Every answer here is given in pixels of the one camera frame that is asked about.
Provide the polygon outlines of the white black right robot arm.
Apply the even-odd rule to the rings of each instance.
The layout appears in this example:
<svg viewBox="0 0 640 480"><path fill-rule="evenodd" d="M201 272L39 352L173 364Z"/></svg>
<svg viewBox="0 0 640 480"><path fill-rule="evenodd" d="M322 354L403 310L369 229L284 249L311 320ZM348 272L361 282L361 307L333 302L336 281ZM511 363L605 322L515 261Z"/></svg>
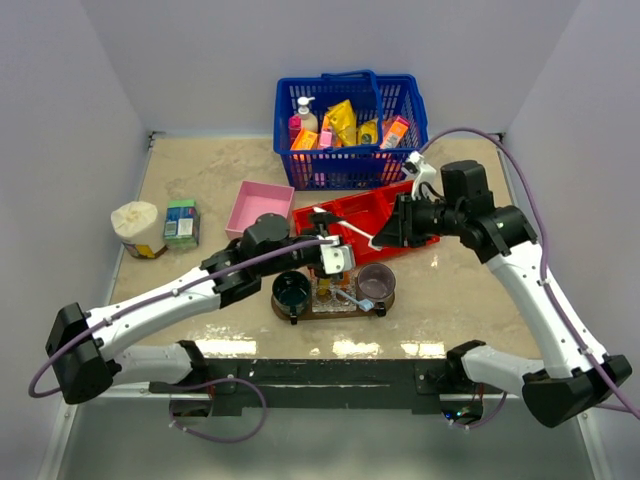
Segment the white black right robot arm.
<svg viewBox="0 0 640 480"><path fill-rule="evenodd" d="M541 353L530 360L468 341L447 353L445 379L459 393L486 384L522 398L533 417L553 428L605 401L632 373L593 337L543 266L543 248L524 213L494 203L484 167L475 160L435 170L418 154L403 166L412 190L396 197L374 236L377 247L417 248L456 237L499 280Z"/></svg>

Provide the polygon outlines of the translucent purple mug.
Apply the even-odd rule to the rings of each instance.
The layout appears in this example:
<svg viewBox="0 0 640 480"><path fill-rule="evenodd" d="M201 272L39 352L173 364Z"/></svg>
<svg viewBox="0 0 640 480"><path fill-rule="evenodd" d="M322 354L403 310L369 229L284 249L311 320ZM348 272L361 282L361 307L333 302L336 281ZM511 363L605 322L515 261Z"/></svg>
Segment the translucent purple mug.
<svg viewBox="0 0 640 480"><path fill-rule="evenodd" d="M369 300L374 304L373 311L378 317L384 317L395 298L396 278L393 271L384 264L370 263L363 266L356 278L356 298Z"/></svg>

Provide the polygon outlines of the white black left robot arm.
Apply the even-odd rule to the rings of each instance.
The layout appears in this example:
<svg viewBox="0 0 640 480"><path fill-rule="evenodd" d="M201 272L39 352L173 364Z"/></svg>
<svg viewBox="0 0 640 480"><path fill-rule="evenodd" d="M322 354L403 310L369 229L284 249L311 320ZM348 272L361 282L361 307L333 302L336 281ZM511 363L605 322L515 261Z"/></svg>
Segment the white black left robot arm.
<svg viewBox="0 0 640 480"><path fill-rule="evenodd" d="M194 344L141 347L139 341L246 299L260 291L265 277L303 267L323 277L353 269L352 247L328 231L335 219L323 214L308 233L294 236L285 217L263 214L223 250L165 285L90 310L78 303L62 307L45 344L57 392L76 405L112 386L144 381L200 390L207 368Z"/></svg>

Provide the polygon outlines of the clear acrylic toothbrush holder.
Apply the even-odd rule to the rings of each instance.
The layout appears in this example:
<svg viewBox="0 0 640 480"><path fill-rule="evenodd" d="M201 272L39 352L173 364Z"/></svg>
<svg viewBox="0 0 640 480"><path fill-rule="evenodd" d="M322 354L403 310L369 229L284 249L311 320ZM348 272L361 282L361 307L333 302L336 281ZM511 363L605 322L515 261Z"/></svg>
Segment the clear acrylic toothbrush holder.
<svg viewBox="0 0 640 480"><path fill-rule="evenodd" d="M320 297L317 294L318 288L318 279L313 273L311 273L310 281L312 287L311 294L311 309L314 313L328 313L328 312L350 312L355 311L356 306L341 297L338 297L333 292L334 289L344 290L351 296L355 295L355 283L352 275L350 274L350 282L348 285L339 286L336 285L335 282L338 279L338 276L330 277L332 280L331 284L331 292L326 297Z"/></svg>

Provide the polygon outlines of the dark green mug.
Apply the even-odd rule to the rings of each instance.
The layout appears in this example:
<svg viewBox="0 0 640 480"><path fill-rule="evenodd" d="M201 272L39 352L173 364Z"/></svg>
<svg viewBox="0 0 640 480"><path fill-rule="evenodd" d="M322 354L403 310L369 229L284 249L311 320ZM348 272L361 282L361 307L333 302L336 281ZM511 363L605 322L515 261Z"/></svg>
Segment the dark green mug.
<svg viewBox="0 0 640 480"><path fill-rule="evenodd" d="M272 300L290 324L296 325L311 303L310 280L299 271L279 274L272 285Z"/></svg>

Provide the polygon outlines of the light blue toothbrush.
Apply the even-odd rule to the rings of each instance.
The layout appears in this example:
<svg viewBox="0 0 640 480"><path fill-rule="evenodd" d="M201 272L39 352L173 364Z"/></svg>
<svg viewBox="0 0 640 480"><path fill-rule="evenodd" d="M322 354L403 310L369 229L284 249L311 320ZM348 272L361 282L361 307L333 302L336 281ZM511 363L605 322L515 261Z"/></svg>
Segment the light blue toothbrush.
<svg viewBox="0 0 640 480"><path fill-rule="evenodd" d="M369 299L358 300L356 297L349 295L344 290L334 289L333 292L335 293L336 296L341 297L346 301L349 301L350 303L354 304L358 309L362 310L363 312L369 312L373 310L375 307L375 304L371 300Z"/></svg>

